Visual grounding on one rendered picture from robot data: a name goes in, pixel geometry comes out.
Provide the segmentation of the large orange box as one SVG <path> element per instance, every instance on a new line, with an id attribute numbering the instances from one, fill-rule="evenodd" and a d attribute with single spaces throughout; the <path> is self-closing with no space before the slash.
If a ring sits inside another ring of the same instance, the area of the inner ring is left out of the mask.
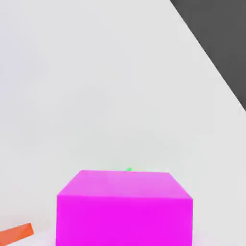
<path id="1" fill-rule="evenodd" d="M 0 231 L 0 246 L 17 242 L 34 234 L 32 224 L 26 223 L 4 231 Z"/>

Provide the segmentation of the small magenta cube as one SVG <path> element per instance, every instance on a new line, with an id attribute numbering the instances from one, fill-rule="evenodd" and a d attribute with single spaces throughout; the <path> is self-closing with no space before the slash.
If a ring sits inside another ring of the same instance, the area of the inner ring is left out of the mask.
<path id="1" fill-rule="evenodd" d="M 167 172 L 80 171 L 57 195 L 56 246 L 192 246 L 193 199 Z"/>

